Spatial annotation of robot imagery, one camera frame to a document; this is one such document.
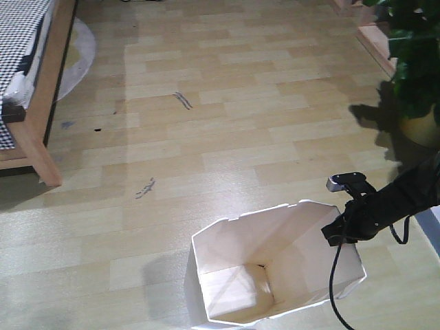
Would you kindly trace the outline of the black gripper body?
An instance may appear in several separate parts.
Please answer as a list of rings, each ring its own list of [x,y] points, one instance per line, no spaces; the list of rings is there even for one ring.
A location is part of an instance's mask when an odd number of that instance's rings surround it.
[[[322,227],[321,232],[330,246],[357,243],[372,239],[385,228],[382,197],[364,197],[346,203],[345,211]]]

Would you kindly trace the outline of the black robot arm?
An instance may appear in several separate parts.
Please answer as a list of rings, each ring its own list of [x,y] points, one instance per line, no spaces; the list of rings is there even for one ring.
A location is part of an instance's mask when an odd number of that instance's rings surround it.
[[[367,241],[394,222],[439,205],[439,154],[405,170],[380,190],[359,172],[332,175],[326,187],[352,196],[344,212],[321,229],[329,245]]]

